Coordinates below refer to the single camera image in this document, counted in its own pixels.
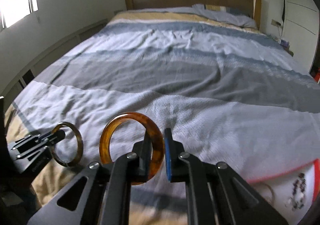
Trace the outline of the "low white wall cabinet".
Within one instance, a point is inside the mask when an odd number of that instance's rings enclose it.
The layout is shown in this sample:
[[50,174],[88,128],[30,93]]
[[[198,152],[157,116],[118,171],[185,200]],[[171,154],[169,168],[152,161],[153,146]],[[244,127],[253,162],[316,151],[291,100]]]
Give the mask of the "low white wall cabinet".
[[43,52],[41,52],[35,59],[27,64],[10,83],[4,88],[1,96],[4,97],[4,109],[7,109],[11,103],[16,99],[18,94],[45,68],[54,63],[64,54],[69,52],[75,46],[87,40],[97,32],[99,32],[108,23],[108,19],[97,21],[83,27],[74,33],[65,36],[58,42],[54,43]]

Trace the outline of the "thin silver bangle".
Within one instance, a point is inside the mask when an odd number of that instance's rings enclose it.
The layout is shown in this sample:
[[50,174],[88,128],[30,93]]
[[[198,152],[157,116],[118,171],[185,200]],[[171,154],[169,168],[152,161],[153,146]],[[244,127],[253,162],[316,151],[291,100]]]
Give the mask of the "thin silver bangle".
[[274,190],[266,183],[260,184],[260,194],[270,204],[274,205]]

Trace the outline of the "striped duvet cover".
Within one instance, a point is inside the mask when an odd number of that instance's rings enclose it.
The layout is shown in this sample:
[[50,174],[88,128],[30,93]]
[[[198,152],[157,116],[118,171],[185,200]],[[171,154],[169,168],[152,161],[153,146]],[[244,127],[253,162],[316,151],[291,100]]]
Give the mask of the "striped duvet cover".
[[[31,81],[15,109],[7,143],[74,124],[84,153],[76,167],[53,158],[31,183],[39,205],[1,205],[1,224],[28,224],[91,162],[116,116],[142,113],[166,128],[201,161],[227,163],[247,183],[319,159],[319,85],[277,42],[257,29],[218,22],[194,8],[127,11]],[[62,160],[74,138],[55,146]],[[112,163],[142,141],[135,120],[112,134]],[[165,152],[157,174],[131,185],[128,224],[188,224],[183,182],[167,178]]]

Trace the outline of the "striped pillow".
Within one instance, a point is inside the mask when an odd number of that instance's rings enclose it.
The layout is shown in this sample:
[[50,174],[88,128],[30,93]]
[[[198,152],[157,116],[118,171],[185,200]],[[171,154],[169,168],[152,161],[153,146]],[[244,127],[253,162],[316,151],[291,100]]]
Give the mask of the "striped pillow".
[[244,16],[249,16],[248,14],[246,14],[245,12],[242,12],[241,10],[237,9],[237,8],[232,8],[232,7],[225,7],[225,6],[216,6],[216,5],[204,5],[204,8],[206,10],[210,10],[210,11],[220,11],[220,12],[227,12],[233,15],[244,15]]

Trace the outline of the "light blue pillow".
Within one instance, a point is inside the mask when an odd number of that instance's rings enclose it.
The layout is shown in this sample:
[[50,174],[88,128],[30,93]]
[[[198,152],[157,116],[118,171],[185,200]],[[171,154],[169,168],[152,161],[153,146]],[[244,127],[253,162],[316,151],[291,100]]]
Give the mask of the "light blue pillow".
[[244,15],[237,16],[227,12],[210,11],[210,10],[206,10],[204,8],[204,5],[205,4],[194,4],[192,8],[197,10],[201,15],[218,22],[223,22],[223,23],[231,24],[234,26],[242,27],[242,28],[252,28],[252,29],[258,28],[257,23],[249,14],[248,14],[249,16],[244,16]]

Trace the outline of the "purple tissue box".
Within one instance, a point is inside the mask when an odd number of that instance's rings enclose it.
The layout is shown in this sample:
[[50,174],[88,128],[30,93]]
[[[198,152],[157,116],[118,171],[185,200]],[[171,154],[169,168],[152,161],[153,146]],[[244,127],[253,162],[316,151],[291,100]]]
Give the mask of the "purple tissue box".
[[286,41],[286,40],[281,39],[280,40],[280,45],[283,46],[283,47],[289,47],[290,43],[288,41]]

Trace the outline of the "wooden nightstand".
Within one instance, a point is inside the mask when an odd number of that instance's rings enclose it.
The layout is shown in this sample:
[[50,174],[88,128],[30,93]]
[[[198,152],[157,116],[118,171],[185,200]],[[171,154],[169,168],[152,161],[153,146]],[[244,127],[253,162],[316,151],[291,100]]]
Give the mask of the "wooden nightstand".
[[294,53],[290,49],[285,49],[285,51],[291,56],[294,56]]

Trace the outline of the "dark brown bangle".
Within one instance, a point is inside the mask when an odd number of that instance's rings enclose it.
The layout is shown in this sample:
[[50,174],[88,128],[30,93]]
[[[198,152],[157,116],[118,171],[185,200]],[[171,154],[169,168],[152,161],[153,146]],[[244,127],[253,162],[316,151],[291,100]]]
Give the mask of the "dark brown bangle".
[[61,131],[63,128],[67,128],[71,131],[73,138],[74,138],[74,142],[73,142],[73,152],[71,153],[71,156],[69,156],[68,160],[62,160],[59,155],[56,152],[55,149],[55,145],[57,144],[57,142],[52,142],[49,146],[49,150],[50,150],[50,154],[53,157],[53,159],[61,166],[63,167],[68,167],[68,168],[73,168],[76,167],[82,156],[84,153],[84,143],[82,140],[82,135],[80,133],[80,131],[78,130],[78,128],[67,121],[63,121],[58,123],[51,131],[50,134],[54,135],[56,134],[58,131]]

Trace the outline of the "wall socket panel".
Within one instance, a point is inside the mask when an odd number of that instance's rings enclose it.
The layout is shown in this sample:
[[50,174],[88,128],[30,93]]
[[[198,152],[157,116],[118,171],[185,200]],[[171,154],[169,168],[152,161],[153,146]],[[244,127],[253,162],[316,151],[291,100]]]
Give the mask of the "wall socket panel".
[[276,26],[276,27],[281,27],[281,23],[278,22],[278,21],[276,21],[276,20],[274,20],[274,19],[271,20],[271,24],[272,24],[273,26]]

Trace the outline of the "white wardrobe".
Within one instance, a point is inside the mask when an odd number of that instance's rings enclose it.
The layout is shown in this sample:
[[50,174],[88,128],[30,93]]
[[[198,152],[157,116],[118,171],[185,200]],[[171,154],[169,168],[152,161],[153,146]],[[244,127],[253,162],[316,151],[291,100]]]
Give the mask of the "white wardrobe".
[[307,71],[315,60],[319,35],[319,9],[313,0],[284,0],[283,38]]

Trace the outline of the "amber orange bangle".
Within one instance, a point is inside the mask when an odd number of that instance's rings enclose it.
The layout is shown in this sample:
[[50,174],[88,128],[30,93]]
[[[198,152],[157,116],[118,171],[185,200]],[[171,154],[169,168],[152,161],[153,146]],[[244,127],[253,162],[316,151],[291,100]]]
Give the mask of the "amber orange bangle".
[[150,162],[147,164],[146,178],[139,178],[132,185],[140,185],[152,179],[159,171],[164,158],[164,138],[158,126],[146,115],[137,112],[128,112],[114,117],[104,128],[99,142],[100,160],[103,164],[111,164],[110,142],[116,128],[124,122],[135,120],[145,128],[146,142],[151,142],[152,152]]

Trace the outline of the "red jewelry box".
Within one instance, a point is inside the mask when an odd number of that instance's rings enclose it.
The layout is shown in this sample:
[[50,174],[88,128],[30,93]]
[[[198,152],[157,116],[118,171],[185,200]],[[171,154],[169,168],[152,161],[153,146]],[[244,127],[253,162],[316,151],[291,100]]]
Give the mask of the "red jewelry box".
[[298,224],[311,209],[319,195],[319,159],[288,172],[251,179],[248,183],[260,193],[260,184],[274,190],[274,209],[288,222]]

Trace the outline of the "red bag in wardrobe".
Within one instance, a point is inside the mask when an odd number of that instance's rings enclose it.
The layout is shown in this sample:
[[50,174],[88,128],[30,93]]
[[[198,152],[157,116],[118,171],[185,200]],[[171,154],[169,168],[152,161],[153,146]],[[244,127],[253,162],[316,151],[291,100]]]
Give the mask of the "red bag in wardrobe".
[[319,80],[320,80],[320,68],[318,68],[318,71],[317,71],[317,73],[315,73],[315,76],[313,78],[315,79],[315,81],[317,83],[319,83]]

